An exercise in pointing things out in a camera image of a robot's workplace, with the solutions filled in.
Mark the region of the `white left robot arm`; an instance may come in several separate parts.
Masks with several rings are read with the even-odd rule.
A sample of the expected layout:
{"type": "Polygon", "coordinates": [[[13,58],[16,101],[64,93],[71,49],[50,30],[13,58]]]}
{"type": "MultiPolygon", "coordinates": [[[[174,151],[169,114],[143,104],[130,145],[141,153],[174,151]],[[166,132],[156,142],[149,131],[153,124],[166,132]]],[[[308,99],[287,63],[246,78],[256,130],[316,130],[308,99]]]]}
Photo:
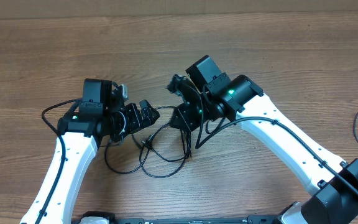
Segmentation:
{"type": "Polygon", "coordinates": [[[148,101],[126,104],[126,86],[87,78],[83,96],[52,131],[55,153],[42,186],[21,223],[70,223],[81,183],[103,137],[122,143],[129,134],[153,125],[160,115],[148,101]]]}

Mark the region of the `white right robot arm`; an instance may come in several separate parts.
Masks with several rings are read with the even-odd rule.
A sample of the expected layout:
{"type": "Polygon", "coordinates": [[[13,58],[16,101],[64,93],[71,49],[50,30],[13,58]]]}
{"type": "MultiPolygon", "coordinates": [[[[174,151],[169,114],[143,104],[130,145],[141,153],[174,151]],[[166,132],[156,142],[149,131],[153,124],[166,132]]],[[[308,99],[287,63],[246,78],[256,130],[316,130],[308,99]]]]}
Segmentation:
{"type": "Polygon", "coordinates": [[[203,132],[208,121],[226,118],[296,175],[310,198],[288,206],[274,223],[350,223],[358,216],[358,159],[346,162],[310,138],[249,77],[230,79],[205,55],[185,76],[174,75],[167,88],[183,99],[173,111],[171,127],[203,132]]]}

